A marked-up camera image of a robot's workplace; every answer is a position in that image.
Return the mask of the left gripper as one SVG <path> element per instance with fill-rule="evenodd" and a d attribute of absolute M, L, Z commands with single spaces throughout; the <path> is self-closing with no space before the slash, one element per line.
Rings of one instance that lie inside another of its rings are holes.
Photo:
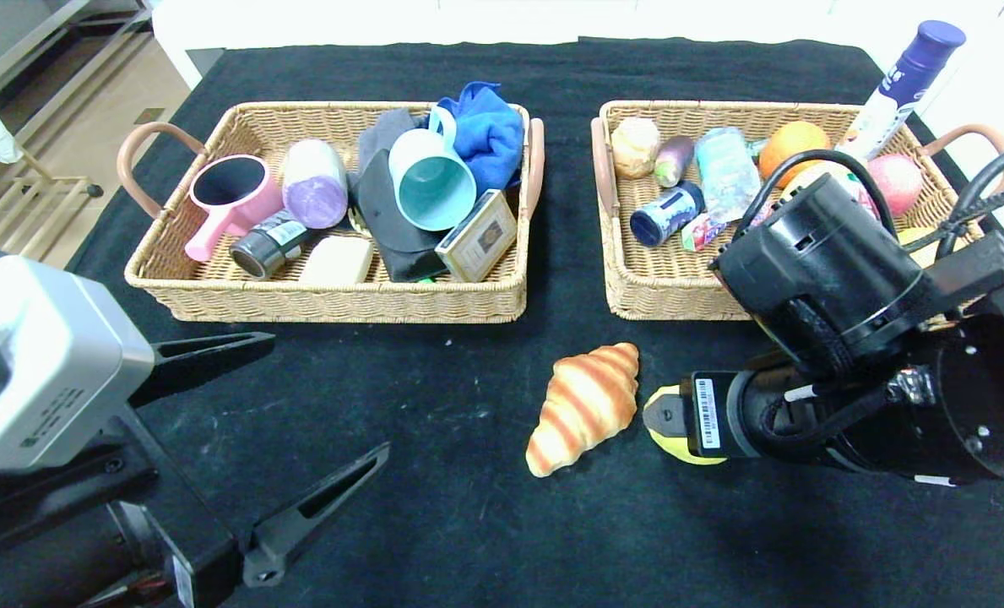
<path fill-rule="evenodd" d="M 381 473 L 391 443 L 259 519 L 241 558 L 235 536 L 134 410 L 261 361 L 274 347 L 266 332 L 153 343 L 153 369 L 128 397 L 131 407 L 121 405 L 80 455 L 0 473 L 0 607 L 216 607 L 241 581 L 282 584 Z"/>

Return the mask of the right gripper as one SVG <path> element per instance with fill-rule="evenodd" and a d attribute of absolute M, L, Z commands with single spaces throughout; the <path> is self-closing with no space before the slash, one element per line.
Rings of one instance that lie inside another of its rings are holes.
<path fill-rule="evenodd" d="M 746 418 L 746 395 L 755 371 L 695 371 L 691 397 L 655 394 L 642 408 L 649 435 L 688 438 L 688 447 L 706 459 L 763 457 Z"/>

